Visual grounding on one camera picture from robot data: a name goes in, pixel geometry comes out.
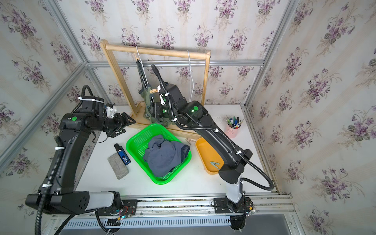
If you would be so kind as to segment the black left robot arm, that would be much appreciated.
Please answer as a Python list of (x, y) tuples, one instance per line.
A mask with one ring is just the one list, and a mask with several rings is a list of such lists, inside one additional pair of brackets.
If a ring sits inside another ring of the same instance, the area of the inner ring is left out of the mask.
[(116, 212), (123, 208), (119, 192), (77, 192), (74, 179), (81, 153), (91, 135), (100, 131), (115, 138), (135, 123), (125, 112), (114, 113), (113, 107), (94, 96), (88, 85), (82, 87), (79, 103), (61, 119), (59, 134), (54, 137), (55, 154), (43, 183), (37, 193), (29, 194), (25, 200), (28, 207), (36, 210), (36, 235), (42, 233), (43, 214), (68, 215), (55, 232), (58, 235), (76, 215), (94, 212), (99, 218), (99, 209), (109, 208)]

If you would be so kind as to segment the white wire hanger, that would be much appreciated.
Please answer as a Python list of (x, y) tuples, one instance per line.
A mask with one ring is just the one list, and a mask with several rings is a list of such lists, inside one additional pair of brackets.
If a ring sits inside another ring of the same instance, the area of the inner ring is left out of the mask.
[(190, 80), (191, 80), (189, 102), (192, 102), (192, 100), (193, 100), (193, 92), (194, 92), (194, 79), (193, 79), (193, 73), (192, 73), (192, 64), (191, 64), (190, 52), (187, 51), (187, 54), (188, 54), (188, 60), (189, 60), (189, 72), (190, 72)]
[(146, 73), (145, 73), (145, 68), (144, 68), (143, 62), (141, 60), (140, 53), (139, 53), (139, 50), (138, 50), (137, 46), (136, 46), (136, 53), (137, 53), (137, 55), (136, 55), (136, 64), (137, 64), (137, 69), (138, 69), (138, 72), (139, 72), (139, 75), (140, 75), (141, 84), (142, 84), (143, 88), (145, 90), (147, 90), (149, 82), (147, 80)]

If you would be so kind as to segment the yellow clothespin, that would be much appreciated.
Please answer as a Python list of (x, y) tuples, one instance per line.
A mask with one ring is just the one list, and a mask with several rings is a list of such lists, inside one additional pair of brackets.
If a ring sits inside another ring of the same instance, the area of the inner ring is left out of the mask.
[(161, 90), (161, 88), (158, 87), (157, 89), (151, 89), (151, 90), (149, 91), (149, 93), (150, 93), (150, 94), (160, 93), (160, 90)]

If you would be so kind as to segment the grey blue tank top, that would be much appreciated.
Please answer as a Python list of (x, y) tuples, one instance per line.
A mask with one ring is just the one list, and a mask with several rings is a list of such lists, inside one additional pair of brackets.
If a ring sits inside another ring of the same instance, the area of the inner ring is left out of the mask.
[(153, 137), (148, 143), (143, 160), (147, 162), (155, 177), (164, 177), (184, 162), (190, 146), (177, 141), (169, 141), (162, 135)]

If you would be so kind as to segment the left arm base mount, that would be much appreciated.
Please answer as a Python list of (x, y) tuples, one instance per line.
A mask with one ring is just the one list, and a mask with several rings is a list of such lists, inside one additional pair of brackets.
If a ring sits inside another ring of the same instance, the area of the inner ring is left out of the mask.
[(105, 228), (120, 227), (122, 222), (136, 214), (137, 205), (137, 199), (121, 200), (121, 203), (114, 202), (110, 207), (99, 208), (95, 215)]

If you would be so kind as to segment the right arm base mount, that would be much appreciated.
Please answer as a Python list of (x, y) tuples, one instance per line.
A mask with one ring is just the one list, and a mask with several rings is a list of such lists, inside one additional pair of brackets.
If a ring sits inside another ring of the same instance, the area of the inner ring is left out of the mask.
[(215, 198), (211, 205), (215, 213), (231, 213), (230, 228), (234, 231), (241, 231), (246, 225), (248, 216), (253, 215), (256, 210), (251, 198), (242, 196), (238, 203), (233, 203), (227, 197)]

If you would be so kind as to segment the mint green clothespin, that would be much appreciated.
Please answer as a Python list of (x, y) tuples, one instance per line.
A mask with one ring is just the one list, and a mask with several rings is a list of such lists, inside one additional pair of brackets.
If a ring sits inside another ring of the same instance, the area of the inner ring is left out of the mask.
[(220, 167), (221, 167), (221, 164), (220, 164), (220, 163), (211, 161), (211, 162), (210, 162), (210, 165), (211, 165), (211, 166), (213, 167), (213, 169), (215, 169), (216, 171), (219, 171), (219, 170), (220, 170)]

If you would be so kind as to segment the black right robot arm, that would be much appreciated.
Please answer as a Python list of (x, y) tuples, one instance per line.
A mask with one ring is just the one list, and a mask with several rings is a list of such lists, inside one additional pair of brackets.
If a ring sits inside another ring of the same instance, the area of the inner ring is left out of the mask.
[[(169, 119), (182, 130), (193, 130), (203, 137), (220, 155), (224, 165), (219, 170), (219, 176), (226, 182), (226, 198), (232, 203), (238, 203), (243, 195), (243, 182), (248, 182), (259, 189), (271, 191), (275, 188), (271, 178), (258, 166), (250, 161), (253, 153), (236, 145), (215, 123), (207, 109), (199, 102), (188, 103), (174, 84), (167, 84), (161, 77), (155, 65), (151, 66), (160, 82), (162, 101), (166, 103)], [(267, 186), (251, 179), (242, 177), (245, 166), (250, 165), (268, 182)]]

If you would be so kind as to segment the olive green tank top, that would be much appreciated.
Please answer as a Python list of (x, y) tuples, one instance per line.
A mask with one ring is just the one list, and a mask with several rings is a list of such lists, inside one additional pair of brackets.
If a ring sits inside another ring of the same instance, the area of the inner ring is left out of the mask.
[[(139, 90), (139, 94), (141, 95), (141, 97), (144, 99), (144, 102), (146, 104), (146, 107), (145, 107), (145, 113), (144, 113), (144, 117), (146, 119), (149, 120), (149, 106), (150, 106), (150, 103), (152, 101), (155, 101), (155, 102), (160, 102), (160, 96), (159, 96), (159, 93), (154, 93), (154, 94), (150, 94), (149, 91), (152, 89), (151, 85), (149, 84), (148, 85), (148, 89), (145, 90), (143, 88), (143, 86), (141, 87), (141, 89)], [(161, 124), (162, 126), (164, 127), (168, 127), (170, 123), (157, 123), (157, 124)]]

